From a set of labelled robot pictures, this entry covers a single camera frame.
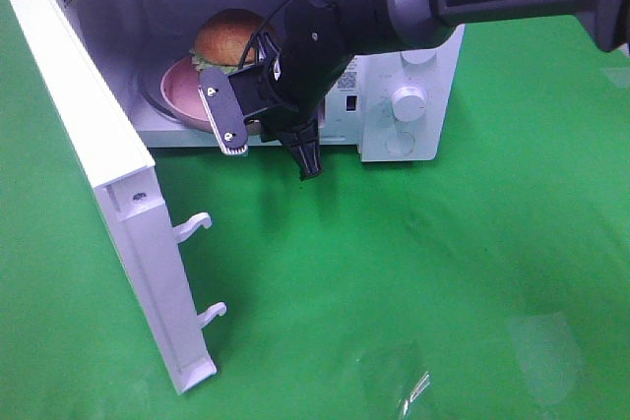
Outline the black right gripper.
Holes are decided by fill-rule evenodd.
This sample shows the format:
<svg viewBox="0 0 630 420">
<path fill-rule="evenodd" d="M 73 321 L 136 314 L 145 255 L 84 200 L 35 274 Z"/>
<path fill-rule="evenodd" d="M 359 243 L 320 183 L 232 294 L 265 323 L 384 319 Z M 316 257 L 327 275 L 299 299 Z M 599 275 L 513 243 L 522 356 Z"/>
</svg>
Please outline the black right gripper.
<svg viewBox="0 0 630 420">
<path fill-rule="evenodd" d="M 279 141 L 298 165 L 302 180 L 322 172 L 317 109 L 323 95 L 298 90 L 285 82 L 279 38 L 274 31 L 252 32 L 243 50 L 243 65 L 226 75 L 209 68 L 199 75 L 199 95 L 223 154 L 246 154 L 245 120 L 257 120 L 264 141 Z"/>
</svg>

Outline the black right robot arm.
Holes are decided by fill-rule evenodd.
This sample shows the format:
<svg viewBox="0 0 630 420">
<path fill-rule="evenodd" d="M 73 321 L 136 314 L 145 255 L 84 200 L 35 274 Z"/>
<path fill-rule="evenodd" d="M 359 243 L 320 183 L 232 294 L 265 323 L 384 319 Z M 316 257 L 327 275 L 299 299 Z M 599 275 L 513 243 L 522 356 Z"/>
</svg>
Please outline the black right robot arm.
<svg viewBox="0 0 630 420">
<path fill-rule="evenodd" d="M 316 108 L 357 55 L 430 49 L 461 24 L 572 15 L 602 51 L 629 39 L 629 0 L 288 0 L 285 37 L 229 78 L 247 120 L 320 173 Z"/>
</svg>

